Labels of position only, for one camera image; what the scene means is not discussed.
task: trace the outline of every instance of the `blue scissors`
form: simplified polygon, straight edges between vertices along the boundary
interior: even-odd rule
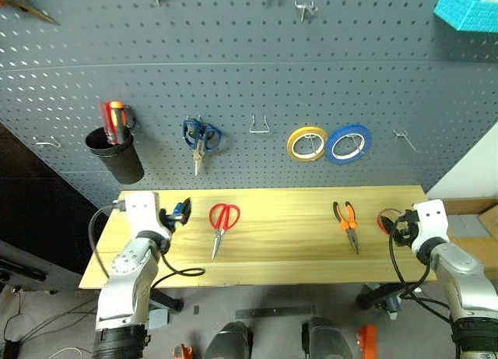
[[[201,169],[204,155],[218,148],[221,135],[217,127],[204,123],[200,117],[199,120],[190,118],[184,120],[183,136],[188,147],[194,150],[195,176]]]

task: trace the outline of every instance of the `floor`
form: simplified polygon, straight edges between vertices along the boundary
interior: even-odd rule
[[[384,311],[372,308],[361,310],[355,304],[360,284],[295,285],[264,287],[219,287],[170,289],[172,297],[183,297],[184,310],[170,316],[170,324],[150,331],[152,342],[144,351],[146,358],[172,358],[172,349],[179,343],[193,346],[197,357],[208,346],[211,338],[228,322],[235,319],[235,311],[242,308],[274,308],[310,306],[317,315],[332,319],[351,347],[353,357],[361,358],[356,345],[356,330],[363,324],[374,324],[378,328],[377,342],[380,358],[403,357],[453,358],[454,347],[449,326],[421,309],[412,301],[402,302],[402,311],[395,321],[389,320]],[[440,285],[428,283],[423,287],[431,297],[445,300]],[[91,298],[92,291],[59,292],[49,295],[44,292],[26,293],[22,296],[22,315],[9,323],[7,338],[19,339],[36,324]],[[17,297],[6,288],[0,294],[0,327],[6,318],[16,313]],[[96,302],[79,311],[90,311]],[[46,330],[66,326],[81,315],[66,316]],[[253,358],[304,358],[300,347],[301,323],[309,315],[286,316],[245,320],[254,332]],[[19,358],[49,358],[64,347],[81,347],[91,350],[95,315],[86,316],[75,326],[57,333],[47,334],[26,342]],[[78,358],[75,351],[65,351],[58,359]]]

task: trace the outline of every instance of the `pegboard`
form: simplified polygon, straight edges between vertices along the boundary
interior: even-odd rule
[[[120,189],[435,184],[497,118],[498,38],[458,33],[437,0],[31,0],[61,25],[0,9],[0,121],[98,206]],[[130,105],[146,176],[119,185],[87,149],[97,102]],[[222,129],[195,177],[186,115]],[[267,115],[270,133],[249,133]],[[290,159],[289,134],[365,125],[364,158]],[[406,129],[421,153],[393,128]],[[62,147],[39,148],[54,136]]]

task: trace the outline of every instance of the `wooden tabletop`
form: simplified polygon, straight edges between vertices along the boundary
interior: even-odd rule
[[[133,192],[122,192],[120,198]],[[398,278],[388,254],[388,236],[376,224],[383,208],[409,209],[426,201],[419,186],[348,188],[271,188],[158,191],[160,206],[171,212],[177,202],[190,197],[188,224],[173,236],[169,262],[177,269],[205,268],[200,277],[174,276],[161,287],[222,286],[241,284],[395,282]],[[332,212],[338,201],[356,210],[359,255],[349,244]],[[240,207],[237,225],[224,237],[211,260],[214,232],[208,214],[216,203]],[[130,239],[126,213],[114,210],[97,249],[107,268]],[[424,267],[408,248],[396,248],[407,281],[422,276]],[[169,271],[160,263],[157,278]],[[431,273],[429,280],[434,280]],[[81,288],[101,288],[105,283],[95,258],[89,262]]]

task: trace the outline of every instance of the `yellow tape roll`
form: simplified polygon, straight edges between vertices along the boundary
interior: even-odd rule
[[[299,154],[295,151],[296,143],[305,137],[315,136],[318,137],[321,141],[321,145],[313,152],[308,154]],[[318,127],[302,127],[296,129],[287,139],[287,153],[294,159],[299,162],[311,162],[313,160],[318,159],[325,152],[325,143],[327,142],[327,132],[322,128]]]

